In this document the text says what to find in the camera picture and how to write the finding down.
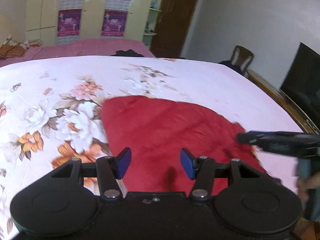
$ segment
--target white wall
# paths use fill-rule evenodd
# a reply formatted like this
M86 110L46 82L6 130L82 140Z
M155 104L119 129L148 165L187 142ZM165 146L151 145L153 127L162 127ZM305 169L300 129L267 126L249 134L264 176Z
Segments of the white wall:
M190 22L188 34L186 36L186 39L184 41L184 45L183 45L183 48L182 48L182 52L180 54L181 57L185 57L186 58L188 56L188 50L189 50L190 45L191 45L193 32L194 32L195 27L196 27L196 22L197 22L197 19L199 17L199 13L200 13L200 9L201 9L201 6L202 6L202 2L203 2L203 0L198 0L197 1L196 7L195 7L195 10L193 12L192 19L191 19L191 22Z
M228 60L236 45L255 54L250 68L279 88L303 42L320 53L320 0L203 0L188 59Z
M0 14L13 22L19 41L25 39L26 4L27 0L0 0Z

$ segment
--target orange flower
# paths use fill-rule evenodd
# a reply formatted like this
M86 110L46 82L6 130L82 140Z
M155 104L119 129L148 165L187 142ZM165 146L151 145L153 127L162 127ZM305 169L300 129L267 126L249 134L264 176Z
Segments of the orange flower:
M58 147L58 152L62 155L61 157L55 158L51 165L55 169L61 166L63 163L69 161L72 157L80 158L82 163L95 162L96 156L100 154L101 146L97 143L93 143L88 151L84 151L81 154L77 154L76 151L70 146L70 142L64 142ZM84 185L89 187L97 181L96 178L84 178Z
M36 152L37 150L43 150L43 139L41 138L41 134L39 131L36 131L33 135L30 133L26 133L22 137L19 138L19 142L23 144L22 150L24 152L32 150Z

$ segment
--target red cloth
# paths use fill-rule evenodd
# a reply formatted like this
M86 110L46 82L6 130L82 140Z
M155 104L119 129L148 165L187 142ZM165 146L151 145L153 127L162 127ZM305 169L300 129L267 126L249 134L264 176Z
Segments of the red cloth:
M264 171L251 147L235 140L244 129L203 106L143 96L118 97L104 102L100 117L113 154L125 147L132 150L124 177L129 191L188 194L194 181L180 164L181 148L218 163L239 158ZM227 179L215 179L213 195L226 187Z

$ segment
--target pink flower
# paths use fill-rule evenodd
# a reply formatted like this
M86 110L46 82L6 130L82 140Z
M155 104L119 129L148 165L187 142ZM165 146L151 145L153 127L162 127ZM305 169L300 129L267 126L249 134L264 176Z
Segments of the pink flower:
M45 95L45 96L47 96L47 95L49 95L49 94L51 94L52 93L52 88L47 88L44 92L43 92L43 94Z
M87 100L91 99L94 95L96 89L102 90L102 86L97 85L95 82L85 82L81 85L77 85L76 88L70 91L71 96L75 97L77 100Z
M1 105L0 105L0 117L7 113L7 107L3 104L1 104Z

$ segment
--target pink bedsheet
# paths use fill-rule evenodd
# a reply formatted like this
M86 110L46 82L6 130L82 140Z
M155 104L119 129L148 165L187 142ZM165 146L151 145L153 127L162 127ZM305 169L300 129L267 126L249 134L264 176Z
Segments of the pink bedsheet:
M134 50L145 57L155 57L141 41L126 39L86 39L75 41L68 45L53 47L31 47L23 57L0 60L0 67L34 59L75 56L111 56L118 50Z

